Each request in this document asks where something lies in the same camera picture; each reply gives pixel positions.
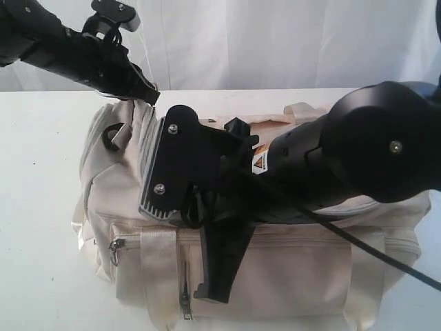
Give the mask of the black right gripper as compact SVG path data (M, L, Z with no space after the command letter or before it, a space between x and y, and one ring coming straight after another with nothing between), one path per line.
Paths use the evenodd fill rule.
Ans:
M228 303L232 286L256 225L249 211L263 191L252 159L286 130L285 117L209 119L205 136L219 154L216 176L190 186L181 206L188 228L200 228L203 280L194 298Z

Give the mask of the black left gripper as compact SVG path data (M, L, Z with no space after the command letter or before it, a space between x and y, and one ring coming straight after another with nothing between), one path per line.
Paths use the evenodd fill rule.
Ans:
M56 23L20 24L30 45L20 60L103 93L156 103L161 93L123 51Z

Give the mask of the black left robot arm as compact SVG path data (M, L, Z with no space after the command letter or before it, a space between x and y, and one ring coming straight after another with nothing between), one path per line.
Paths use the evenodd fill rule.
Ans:
M1 67L22 61L121 100L155 105L160 92L128 57L121 30L136 31L136 9L93 1L80 32L62 24L38 1L1 2Z

